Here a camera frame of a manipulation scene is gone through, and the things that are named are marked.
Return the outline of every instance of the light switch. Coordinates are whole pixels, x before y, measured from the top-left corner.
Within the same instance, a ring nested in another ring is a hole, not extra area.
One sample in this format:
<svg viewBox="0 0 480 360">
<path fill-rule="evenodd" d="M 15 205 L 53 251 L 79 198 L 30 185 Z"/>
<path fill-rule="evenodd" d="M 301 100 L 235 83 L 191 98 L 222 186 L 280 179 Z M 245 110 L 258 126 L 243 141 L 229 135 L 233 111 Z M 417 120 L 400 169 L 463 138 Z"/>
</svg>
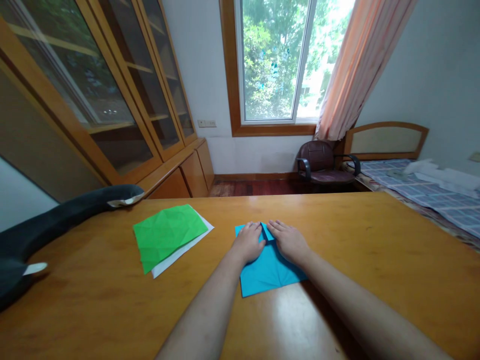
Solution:
<svg viewBox="0 0 480 360">
<path fill-rule="evenodd" d="M 198 120 L 199 128 L 216 128 L 217 122 L 215 120 Z"/>
<path fill-rule="evenodd" d="M 480 163 L 480 152 L 478 151 L 474 152 L 472 155 L 470 155 L 468 160 L 474 161 L 476 163 Z"/>
</svg>

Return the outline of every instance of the chair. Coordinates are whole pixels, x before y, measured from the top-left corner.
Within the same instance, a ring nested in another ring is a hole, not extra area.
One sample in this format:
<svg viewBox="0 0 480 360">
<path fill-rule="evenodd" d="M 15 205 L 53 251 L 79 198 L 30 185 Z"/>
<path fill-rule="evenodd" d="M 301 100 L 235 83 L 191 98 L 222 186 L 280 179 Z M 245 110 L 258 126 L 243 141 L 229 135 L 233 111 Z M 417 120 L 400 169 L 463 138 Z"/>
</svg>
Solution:
<svg viewBox="0 0 480 360">
<path fill-rule="evenodd" d="M 355 164 L 353 174 L 334 169 L 335 157 L 349 157 Z M 315 140 L 304 143 L 296 159 L 298 174 L 314 184 L 350 184 L 360 174 L 360 160 L 355 155 L 334 155 L 330 145 L 325 141 Z"/>
</svg>

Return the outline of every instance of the chair armrest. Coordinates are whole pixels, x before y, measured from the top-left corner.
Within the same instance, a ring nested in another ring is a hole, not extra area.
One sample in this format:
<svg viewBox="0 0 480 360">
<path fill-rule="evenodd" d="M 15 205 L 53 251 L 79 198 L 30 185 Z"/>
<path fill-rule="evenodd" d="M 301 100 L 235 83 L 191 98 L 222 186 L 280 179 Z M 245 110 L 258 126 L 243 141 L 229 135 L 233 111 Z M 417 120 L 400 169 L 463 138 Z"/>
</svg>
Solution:
<svg viewBox="0 0 480 360">
<path fill-rule="evenodd" d="M 303 158 L 297 158 L 296 159 L 296 166 L 298 168 L 298 174 L 300 174 L 300 162 L 303 162 L 303 165 L 305 166 L 305 178 L 310 181 L 312 179 L 312 171 L 310 169 L 310 163 L 307 159 Z"/>
<path fill-rule="evenodd" d="M 334 155 L 334 157 L 347 157 L 347 158 L 350 158 L 353 160 L 353 164 L 355 165 L 355 172 L 353 173 L 353 176 L 357 176 L 358 174 L 360 174 L 362 172 L 362 168 L 360 166 L 360 160 L 358 157 L 356 157 L 355 155 L 349 155 L 349 154 L 339 154 L 339 155 Z"/>
</svg>

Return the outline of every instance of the blue origami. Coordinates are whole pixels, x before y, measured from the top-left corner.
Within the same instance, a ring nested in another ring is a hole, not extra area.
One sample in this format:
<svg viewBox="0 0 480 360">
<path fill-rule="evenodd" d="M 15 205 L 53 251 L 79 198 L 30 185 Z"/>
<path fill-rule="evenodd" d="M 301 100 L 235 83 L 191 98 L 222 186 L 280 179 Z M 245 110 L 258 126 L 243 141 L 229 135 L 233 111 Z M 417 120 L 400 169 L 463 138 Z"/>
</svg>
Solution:
<svg viewBox="0 0 480 360">
<path fill-rule="evenodd" d="M 245 225 L 236 226 L 236 236 Z M 305 280 L 307 276 L 297 266 L 280 254 L 275 237 L 267 225 L 261 223 L 262 232 L 259 242 L 266 240 L 260 256 L 243 268 L 240 274 L 241 295 L 246 298 L 251 295 L 277 289 L 286 285 Z"/>
</svg>

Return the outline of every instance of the wooden headboard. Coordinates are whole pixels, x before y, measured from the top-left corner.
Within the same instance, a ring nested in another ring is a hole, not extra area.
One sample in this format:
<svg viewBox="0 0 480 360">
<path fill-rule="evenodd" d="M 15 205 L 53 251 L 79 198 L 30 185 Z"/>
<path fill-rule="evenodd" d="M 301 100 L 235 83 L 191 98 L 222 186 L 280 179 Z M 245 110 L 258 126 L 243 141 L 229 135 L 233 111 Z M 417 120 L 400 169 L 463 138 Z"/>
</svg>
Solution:
<svg viewBox="0 0 480 360">
<path fill-rule="evenodd" d="M 428 133 L 426 127 L 401 121 L 359 126 L 347 131 L 344 154 L 354 154 L 360 160 L 416 160 Z"/>
</svg>

